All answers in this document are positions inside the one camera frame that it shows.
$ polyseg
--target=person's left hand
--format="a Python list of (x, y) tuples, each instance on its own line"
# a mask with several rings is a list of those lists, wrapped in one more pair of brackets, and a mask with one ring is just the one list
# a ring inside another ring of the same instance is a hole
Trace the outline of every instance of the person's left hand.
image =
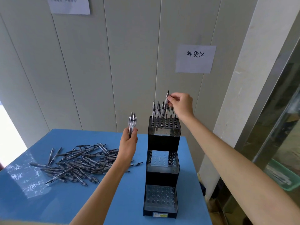
[(137, 147), (137, 128), (133, 129), (131, 137), (129, 138), (129, 128), (125, 128), (123, 135), (120, 140), (119, 153), (115, 160), (115, 163), (118, 163), (124, 168), (124, 172), (129, 168), (130, 162), (135, 153)]

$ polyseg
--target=person's left arm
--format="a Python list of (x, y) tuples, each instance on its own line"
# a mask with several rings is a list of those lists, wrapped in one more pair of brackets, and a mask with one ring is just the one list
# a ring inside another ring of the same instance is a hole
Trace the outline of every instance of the person's left arm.
[(129, 138), (128, 128), (125, 128), (120, 141), (117, 159), (104, 176), (92, 196), (73, 218), (70, 225), (104, 223), (106, 214), (113, 200), (117, 187), (135, 153), (137, 145), (137, 129), (134, 128)]

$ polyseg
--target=forearm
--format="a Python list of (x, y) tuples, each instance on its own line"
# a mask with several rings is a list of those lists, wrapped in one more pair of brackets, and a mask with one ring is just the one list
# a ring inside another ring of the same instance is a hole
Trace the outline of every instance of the forearm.
[(111, 201), (124, 174), (121, 164), (115, 162), (92, 196), (77, 213), (70, 225), (103, 224)]
[(300, 210), (262, 170), (195, 117), (182, 120), (254, 224), (300, 224)]

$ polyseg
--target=blue table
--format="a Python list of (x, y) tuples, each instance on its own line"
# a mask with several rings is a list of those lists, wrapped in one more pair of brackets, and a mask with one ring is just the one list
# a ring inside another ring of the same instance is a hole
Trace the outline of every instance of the blue table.
[[(96, 184), (54, 182), (29, 162), (46, 164), (52, 147), (63, 152), (76, 145), (103, 143), (108, 149), (118, 148), (121, 133), (81, 130), (51, 130), (31, 148), (0, 172), (0, 220), (35, 221), (68, 224), (91, 196)], [(143, 216), (145, 190), (145, 162), (148, 135), (138, 135), (133, 159), (142, 166), (125, 173), (108, 211), (105, 224), (205, 224), (212, 225), (197, 179), (192, 157), (185, 137), (181, 137), (178, 157), (180, 173), (177, 182), (178, 215), (173, 218)]]

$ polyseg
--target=yellow and white sticker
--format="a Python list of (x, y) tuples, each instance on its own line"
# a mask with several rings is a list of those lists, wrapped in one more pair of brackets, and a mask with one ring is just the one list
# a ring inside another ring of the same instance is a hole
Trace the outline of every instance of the yellow and white sticker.
[(168, 217), (168, 214), (167, 214), (167, 213), (157, 213), (157, 212), (153, 212), (153, 217), (167, 218), (167, 217)]

